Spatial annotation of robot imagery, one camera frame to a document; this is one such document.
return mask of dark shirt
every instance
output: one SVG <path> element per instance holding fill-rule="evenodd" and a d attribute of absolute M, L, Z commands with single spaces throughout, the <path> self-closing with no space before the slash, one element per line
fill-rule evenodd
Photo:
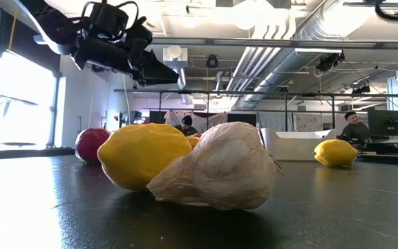
<path fill-rule="evenodd" d="M 175 125 L 174 127 L 180 130 L 184 134 L 184 136 L 191 136 L 198 133 L 198 131 L 194 129 L 194 127 L 190 127 L 190 129 L 185 131 L 182 130 L 182 125 Z"/>
<path fill-rule="evenodd" d="M 357 139 L 359 143 L 367 143 L 369 137 L 368 127 L 364 123 L 359 123 L 356 125 L 347 125 L 342 132 L 342 135 L 349 139 Z"/>

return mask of window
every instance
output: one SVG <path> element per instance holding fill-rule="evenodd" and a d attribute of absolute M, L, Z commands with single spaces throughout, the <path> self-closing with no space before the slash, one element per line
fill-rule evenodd
<path fill-rule="evenodd" d="M 5 52 L 0 58 L 0 98 L 10 98 L 1 142 L 53 142 L 57 80 L 53 73 L 23 57 Z"/>

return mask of table surface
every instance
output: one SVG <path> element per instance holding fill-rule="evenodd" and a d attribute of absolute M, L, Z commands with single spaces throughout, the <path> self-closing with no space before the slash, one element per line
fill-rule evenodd
<path fill-rule="evenodd" d="M 252 211 L 159 203 L 74 156 L 0 160 L 0 248 L 398 248 L 398 165 L 282 163 Z"/>

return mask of man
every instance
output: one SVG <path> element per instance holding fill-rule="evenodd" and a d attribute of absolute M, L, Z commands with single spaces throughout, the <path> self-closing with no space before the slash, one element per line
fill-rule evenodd
<path fill-rule="evenodd" d="M 174 127 L 180 130 L 184 136 L 191 136 L 196 134 L 198 131 L 194 129 L 191 125 L 193 124 L 193 119 L 191 116 L 185 116 L 182 119 L 182 125 L 175 125 Z"/>
<path fill-rule="evenodd" d="M 343 129 L 342 137 L 348 140 L 357 140 L 359 144 L 367 143 L 369 137 L 368 127 L 359 122 L 357 114 L 354 111 L 349 111 L 345 114 L 345 120 L 349 124 Z"/>

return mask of white bin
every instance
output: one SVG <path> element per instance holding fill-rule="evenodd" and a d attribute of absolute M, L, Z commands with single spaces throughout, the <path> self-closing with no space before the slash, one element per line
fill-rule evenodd
<path fill-rule="evenodd" d="M 275 160 L 314 161 L 314 148 L 319 143 L 336 139 L 337 131 L 282 132 L 262 128 L 265 148 Z"/>

